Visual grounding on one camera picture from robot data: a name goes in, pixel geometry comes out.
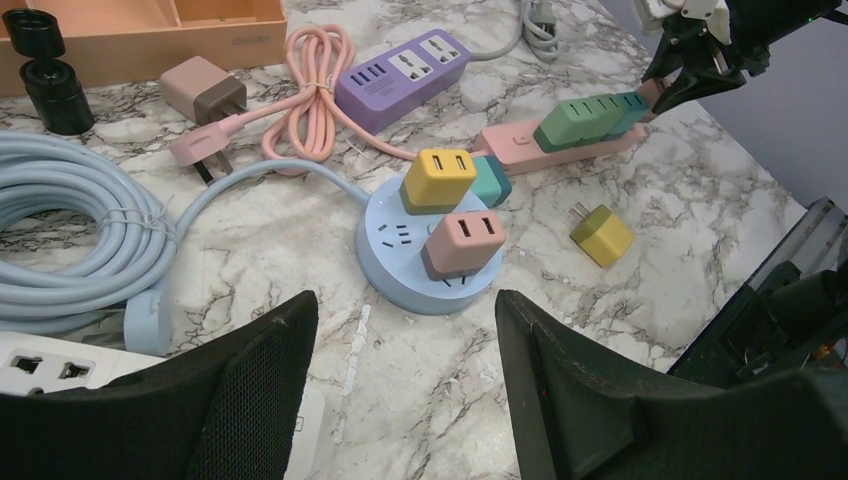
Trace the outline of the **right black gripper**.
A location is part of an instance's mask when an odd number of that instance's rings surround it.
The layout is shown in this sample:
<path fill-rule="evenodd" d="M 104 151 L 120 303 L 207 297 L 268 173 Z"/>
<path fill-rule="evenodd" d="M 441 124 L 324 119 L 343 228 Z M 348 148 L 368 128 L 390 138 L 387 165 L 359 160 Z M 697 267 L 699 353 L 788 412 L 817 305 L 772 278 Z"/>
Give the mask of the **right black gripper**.
<path fill-rule="evenodd" d="M 770 66 L 769 34 L 741 9 L 697 12 L 680 9 L 662 20 L 662 37 L 642 82 L 678 77 L 654 102 L 652 112 L 663 114 L 677 106 L 728 92 L 746 84 Z"/>

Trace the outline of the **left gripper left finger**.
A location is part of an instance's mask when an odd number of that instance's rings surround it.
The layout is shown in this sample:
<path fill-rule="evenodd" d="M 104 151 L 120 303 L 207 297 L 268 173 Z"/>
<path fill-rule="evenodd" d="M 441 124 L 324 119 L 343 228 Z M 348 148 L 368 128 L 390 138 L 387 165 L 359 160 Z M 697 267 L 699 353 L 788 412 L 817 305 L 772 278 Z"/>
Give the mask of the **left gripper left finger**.
<path fill-rule="evenodd" d="M 318 320 L 305 290 L 100 388 L 1 392 L 1 475 L 287 479 Z"/>

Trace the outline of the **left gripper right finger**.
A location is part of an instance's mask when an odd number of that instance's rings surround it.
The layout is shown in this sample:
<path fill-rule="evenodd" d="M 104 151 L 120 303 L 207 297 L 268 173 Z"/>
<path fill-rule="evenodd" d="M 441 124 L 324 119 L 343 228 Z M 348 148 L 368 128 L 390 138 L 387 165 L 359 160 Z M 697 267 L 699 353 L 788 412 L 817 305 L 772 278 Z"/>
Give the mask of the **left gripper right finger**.
<path fill-rule="evenodd" d="M 847 378 L 794 370 L 720 389 L 648 368 L 524 294 L 495 319 L 524 479 L 843 479 Z"/>

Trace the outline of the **green plug adapter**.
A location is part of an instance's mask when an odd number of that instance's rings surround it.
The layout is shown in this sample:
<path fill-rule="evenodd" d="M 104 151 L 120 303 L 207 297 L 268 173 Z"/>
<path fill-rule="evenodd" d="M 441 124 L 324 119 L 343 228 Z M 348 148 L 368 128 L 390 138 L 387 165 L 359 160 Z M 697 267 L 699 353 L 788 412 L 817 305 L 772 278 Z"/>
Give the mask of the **green plug adapter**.
<path fill-rule="evenodd" d="M 597 136 L 604 107 L 596 98 L 563 100 L 534 131 L 534 139 L 545 153 L 578 146 Z"/>
<path fill-rule="evenodd" d="M 589 114 L 582 138 L 586 144 L 602 140 L 624 115 L 615 94 L 586 97 L 582 103 Z"/>

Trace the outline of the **yellow plug adapter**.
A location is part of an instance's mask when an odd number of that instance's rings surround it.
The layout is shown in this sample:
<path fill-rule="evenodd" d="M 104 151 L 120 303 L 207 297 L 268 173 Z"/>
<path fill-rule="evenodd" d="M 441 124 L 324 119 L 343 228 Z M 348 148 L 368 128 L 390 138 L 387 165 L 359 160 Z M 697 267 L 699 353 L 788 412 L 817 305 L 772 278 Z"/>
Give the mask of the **yellow plug adapter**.
<path fill-rule="evenodd" d="M 578 217 L 571 240 L 599 267 L 611 267 L 632 245 L 633 233 L 606 205 L 589 210 L 578 202 L 571 212 Z"/>
<path fill-rule="evenodd" d="M 470 153 L 461 149 L 422 149 L 412 161 L 400 187 L 410 215 L 453 211 L 477 177 Z"/>

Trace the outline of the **teal plug adapter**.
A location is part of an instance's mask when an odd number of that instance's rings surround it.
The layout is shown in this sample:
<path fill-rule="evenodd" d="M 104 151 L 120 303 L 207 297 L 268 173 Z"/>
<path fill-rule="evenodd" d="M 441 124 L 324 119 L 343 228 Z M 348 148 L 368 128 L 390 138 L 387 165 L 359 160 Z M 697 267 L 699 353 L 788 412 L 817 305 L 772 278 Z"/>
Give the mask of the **teal plug adapter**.
<path fill-rule="evenodd" d="M 637 91 L 615 94 L 613 100 L 620 115 L 619 119 L 604 137 L 604 140 L 613 140 L 622 137 L 650 110 L 650 105 L 646 98 Z"/>
<path fill-rule="evenodd" d="M 503 166 L 493 155 L 474 156 L 473 162 L 477 176 L 470 191 L 489 209 L 498 207 L 512 192 L 512 183 Z"/>

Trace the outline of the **teal plug adapter front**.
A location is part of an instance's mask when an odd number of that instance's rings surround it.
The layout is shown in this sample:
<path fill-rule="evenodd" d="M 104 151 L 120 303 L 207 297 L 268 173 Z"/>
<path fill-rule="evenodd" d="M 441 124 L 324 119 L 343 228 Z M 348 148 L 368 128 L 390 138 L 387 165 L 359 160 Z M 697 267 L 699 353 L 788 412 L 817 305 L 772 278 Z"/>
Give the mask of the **teal plug adapter front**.
<path fill-rule="evenodd" d="M 604 137 L 604 140 L 613 140 L 622 137 L 650 110 L 650 105 L 646 98 L 637 91 L 615 94 L 613 100 L 620 115 L 619 119 Z"/>

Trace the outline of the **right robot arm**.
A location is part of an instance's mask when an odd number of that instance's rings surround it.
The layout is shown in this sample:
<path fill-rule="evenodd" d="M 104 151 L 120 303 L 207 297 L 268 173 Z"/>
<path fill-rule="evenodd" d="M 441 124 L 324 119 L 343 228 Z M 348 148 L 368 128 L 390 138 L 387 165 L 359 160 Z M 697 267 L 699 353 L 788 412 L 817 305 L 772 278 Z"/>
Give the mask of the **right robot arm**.
<path fill-rule="evenodd" d="M 813 21 L 845 25 L 840 1 L 636 1 L 641 28 L 661 39 L 644 83 L 676 79 L 662 88 L 652 113 L 735 90 L 770 65 L 770 46 Z"/>

